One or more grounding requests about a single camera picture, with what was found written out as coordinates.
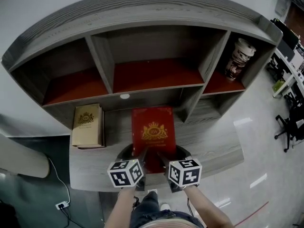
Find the red shelf lining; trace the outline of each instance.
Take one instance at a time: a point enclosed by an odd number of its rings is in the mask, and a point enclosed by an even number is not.
[[[245,87],[237,79],[230,81],[226,76],[218,71],[214,71],[211,79],[209,80],[206,89],[203,92],[204,94],[212,94],[219,92],[229,92],[229,91],[242,91],[245,90]]]
[[[183,58],[115,65],[114,93],[203,83],[198,68]]]
[[[96,67],[55,78],[47,88],[43,105],[108,94]]]

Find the red book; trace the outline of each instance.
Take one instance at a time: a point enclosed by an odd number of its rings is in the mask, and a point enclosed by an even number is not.
[[[171,107],[136,108],[132,110],[133,153],[139,156],[148,148],[145,168],[148,173],[164,172],[157,152],[174,160],[176,145]]]

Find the gold logo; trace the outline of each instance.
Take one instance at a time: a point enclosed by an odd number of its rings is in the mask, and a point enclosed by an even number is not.
[[[88,123],[92,123],[94,121],[94,116],[93,114],[89,113],[89,112],[85,112],[83,115],[80,115],[79,119],[78,119],[78,123],[79,124],[88,124]]]
[[[164,125],[158,127],[158,123],[149,123],[149,127],[143,126],[142,139],[143,140],[156,140],[168,138],[167,129]]]

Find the desk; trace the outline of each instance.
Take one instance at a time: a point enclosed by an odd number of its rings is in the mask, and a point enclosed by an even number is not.
[[[208,100],[199,101],[191,117],[183,123],[174,119],[176,144],[188,150],[202,165],[207,177],[244,161],[236,129],[228,114],[214,110]],[[105,114],[106,148],[80,150],[70,145],[70,183],[73,189],[119,191],[107,174],[110,162],[132,143],[131,110]],[[145,189],[167,187],[163,173],[147,174]]]
[[[291,65],[290,62],[287,61],[287,59],[283,56],[283,54],[276,49],[275,50],[275,54],[281,58],[283,60],[283,62],[286,64],[286,66],[288,67],[288,69],[291,72],[291,76],[286,80],[286,82],[279,88],[279,90],[277,92],[275,92],[273,94],[273,97],[277,97],[277,95],[279,93],[281,93],[286,87],[290,88],[291,85],[293,85],[294,83],[297,83],[299,86],[299,89],[304,97],[304,85],[303,85],[303,81],[304,81],[304,77],[302,75],[301,72],[296,71],[296,69],[294,68],[293,65]]]

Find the office chair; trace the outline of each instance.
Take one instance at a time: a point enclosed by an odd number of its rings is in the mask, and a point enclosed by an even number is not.
[[[292,93],[288,93],[286,95],[284,95],[284,99],[286,99],[286,101],[289,103],[290,110],[298,107],[299,105],[303,105],[304,104],[304,98],[302,96],[302,93],[299,89],[298,84],[294,84],[291,87],[293,93],[295,94],[295,96],[293,96]]]
[[[267,64],[266,70],[270,73],[275,82],[279,79],[283,79],[284,71],[290,73],[290,70],[284,61],[275,53],[271,56],[271,61]]]
[[[297,122],[300,120],[304,121],[304,105],[293,107],[290,110],[289,118],[283,119],[280,115],[276,116],[275,118],[277,121],[280,119],[284,130],[275,135],[275,139],[284,133],[287,134],[287,148],[284,149],[286,153],[289,150],[289,142],[296,138],[296,140],[303,140],[304,139],[304,124],[302,124],[299,128],[297,126]]]

